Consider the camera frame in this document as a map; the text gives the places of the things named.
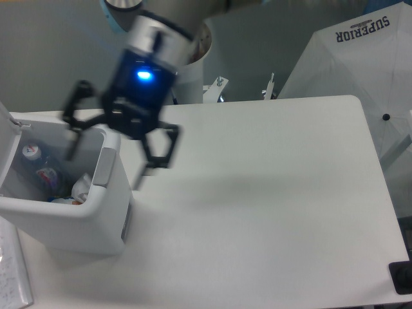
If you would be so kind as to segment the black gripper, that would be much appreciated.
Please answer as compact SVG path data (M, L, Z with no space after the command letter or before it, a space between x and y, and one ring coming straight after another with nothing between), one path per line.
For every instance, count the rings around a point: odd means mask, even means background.
M98 95L90 81L76 82L61 116L70 132L66 160L74 159L85 130L106 123L129 138L140 140L144 162L133 182L134 190L139 190L144 178L157 169L170 168L181 127L159 122L159 114L175 78L175 73L151 59L124 50L113 79L101 96L105 114L87 120L77 119L75 112L84 99Z

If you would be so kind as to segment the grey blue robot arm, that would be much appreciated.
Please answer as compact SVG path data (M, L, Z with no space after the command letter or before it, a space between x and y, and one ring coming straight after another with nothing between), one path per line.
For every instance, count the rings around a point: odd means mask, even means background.
M73 133L67 153L71 160L85 130L106 124L139 141L146 163L133 188L153 169L167 168L180 126L160 120L160 112L176 83L178 70L187 64L204 20L227 14L257 1L142 1L135 5L106 6L114 11L135 11L128 40L114 74L102 92L87 80L78 81L66 101L62 120Z

